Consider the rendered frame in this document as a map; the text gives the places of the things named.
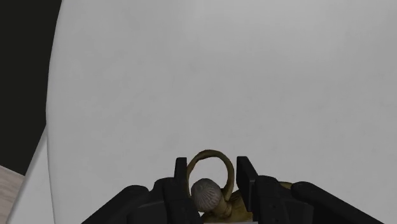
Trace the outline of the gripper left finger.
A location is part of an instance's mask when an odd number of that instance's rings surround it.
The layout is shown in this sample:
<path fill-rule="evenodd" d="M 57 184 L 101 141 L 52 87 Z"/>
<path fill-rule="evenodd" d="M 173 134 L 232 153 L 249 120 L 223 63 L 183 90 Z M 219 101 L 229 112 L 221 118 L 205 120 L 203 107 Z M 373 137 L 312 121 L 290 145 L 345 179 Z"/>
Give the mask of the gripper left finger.
<path fill-rule="evenodd" d="M 187 159 L 176 159 L 174 175 L 155 181 L 153 189 L 130 185 L 81 224 L 202 224 L 187 190 Z"/>

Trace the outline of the brass loop figure grey knob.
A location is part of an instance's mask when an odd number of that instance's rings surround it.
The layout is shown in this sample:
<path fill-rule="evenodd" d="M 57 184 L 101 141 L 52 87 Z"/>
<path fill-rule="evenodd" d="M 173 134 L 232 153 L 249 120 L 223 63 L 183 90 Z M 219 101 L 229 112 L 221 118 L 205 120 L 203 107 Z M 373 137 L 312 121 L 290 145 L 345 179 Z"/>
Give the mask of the brass loop figure grey knob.
<path fill-rule="evenodd" d="M 187 181 L 197 163 L 207 158 L 220 159 L 226 167 L 227 178 L 223 188 L 209 178 L 202 178 L 188 190 L 197 210 L 202 213 L 202 221 L 205 224 L 258 224 L 253 220 L 253 214 L 247 211 L 237 186 L 237 166 L 224 153 L 207 149 L 196 154 L 187 165 Z"/>

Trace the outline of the white toilet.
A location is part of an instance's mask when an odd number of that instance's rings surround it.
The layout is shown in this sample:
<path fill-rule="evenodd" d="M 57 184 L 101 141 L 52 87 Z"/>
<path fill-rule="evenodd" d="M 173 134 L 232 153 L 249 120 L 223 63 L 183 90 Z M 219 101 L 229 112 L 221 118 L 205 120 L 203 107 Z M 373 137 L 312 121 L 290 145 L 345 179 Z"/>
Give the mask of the white toilet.
<path fill-rule="evenodd" d="M 62 0 L 46 121 L 7 224 L 81 224 L 204 149 L 397 224 L 397 0 Z"/>

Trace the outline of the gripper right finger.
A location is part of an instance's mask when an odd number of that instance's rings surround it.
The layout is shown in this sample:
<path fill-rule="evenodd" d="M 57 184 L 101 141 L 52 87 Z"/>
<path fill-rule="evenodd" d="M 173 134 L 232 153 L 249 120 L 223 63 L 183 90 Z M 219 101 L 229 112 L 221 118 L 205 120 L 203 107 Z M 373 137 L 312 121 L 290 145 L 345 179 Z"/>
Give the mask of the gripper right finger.
<path fill-rule="evenodd" d="M 260 176 L 247 157 L 237 157 L 236 177 L 258 224 L 384 224 L 312 183 L 286 188 L 274 177 Z"/>

